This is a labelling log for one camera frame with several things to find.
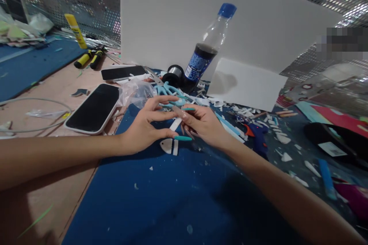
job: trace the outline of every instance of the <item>blue glue gun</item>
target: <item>blue glue gun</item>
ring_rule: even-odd
[[[265,134],[268,132],[268,127],[264,125],[260,125],[256,122],[255,123],[245,122],[244,126],[247,129],[247,132],[245,134],[250,137],[254,137],[253,151],[268,161],[268,158],[267,158],[268,147],[266,145],[266,140],[265,140]]]

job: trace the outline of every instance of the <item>scissors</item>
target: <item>scissors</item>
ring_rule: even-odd
[[[169,82],[163,83],[163,81],[155,74],[155,72],[152,71],[147,66],[145,66],[145,69],[148,73],[151,74],[151,76],[153,77],[153,80],[156,82],[156,91],[158,95],[166,95],[166,96],[172,95],[173,96],[174,93],[176,92],[176,96],[180,98],[178,101],[171,101],[170,104],[165,105],[165,107],[171,108],[173,104],[180,107],[186,104],[185,99],[187,99],[187,97],[184,96],[184,94],[179,89],[169,85]]]

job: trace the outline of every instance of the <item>soda bottle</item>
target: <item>soda bottle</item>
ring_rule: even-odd
[[[181,89],[190,93],[197,86],[204,71],[219,52],[226,36],[227,26],[237,10],[236,6],[224,3],[218,12],[218,17],[207,28],[203,40],[196,44],[192,58],[184,73]]]

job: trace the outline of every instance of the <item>smartphone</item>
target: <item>smartphone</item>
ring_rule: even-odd
[[[102,83],[65,121],[64,127],[84,134],[100,134],[114,113],[118,100],[119,88]]]
[[[104,81],[124,80],[124,79],[131,77],[131,74],[136,76],[136,75],[143,75],[145,73],[146,73],[146,70],[142,66],[105,69],[101,71],[102,79]]]

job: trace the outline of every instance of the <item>white foam board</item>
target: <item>white foam board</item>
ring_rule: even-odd
[[[121,0],[122,61],[185,70],[224,2],[238,10],[206,80],[223,57],[280,73],[342,18],[307,0]]]
[[[271,112],[287,79],[265,69],[221,59],[207,95]]]

